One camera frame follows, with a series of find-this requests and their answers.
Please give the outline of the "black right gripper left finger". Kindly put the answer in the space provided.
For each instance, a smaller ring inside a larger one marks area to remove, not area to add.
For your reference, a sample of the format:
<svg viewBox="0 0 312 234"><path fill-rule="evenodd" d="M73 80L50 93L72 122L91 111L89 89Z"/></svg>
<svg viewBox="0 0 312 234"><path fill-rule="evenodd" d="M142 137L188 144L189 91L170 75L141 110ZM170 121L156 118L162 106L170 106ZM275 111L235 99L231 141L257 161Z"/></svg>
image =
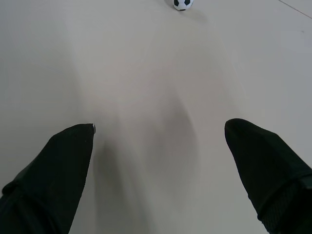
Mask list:
<svg viewBox="0 0 312 234"><path fill-rule="evenodd" d="M2 189L2 234L67 234L84 190L95 126L77 124L52 136Z"/></svg>

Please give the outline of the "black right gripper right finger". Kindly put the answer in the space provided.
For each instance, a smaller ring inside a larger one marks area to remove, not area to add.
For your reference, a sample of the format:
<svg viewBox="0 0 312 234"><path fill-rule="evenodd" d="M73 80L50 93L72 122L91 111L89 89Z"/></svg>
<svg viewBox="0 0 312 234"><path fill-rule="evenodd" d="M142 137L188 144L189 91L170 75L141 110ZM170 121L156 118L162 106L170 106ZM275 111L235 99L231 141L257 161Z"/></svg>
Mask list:
<svg viewBox="0 0 312 234"><path fill-rule="evenodd" d="M312 232L312 169L277 134L240 118L226 143L257 218L270 234Z"/></svg>

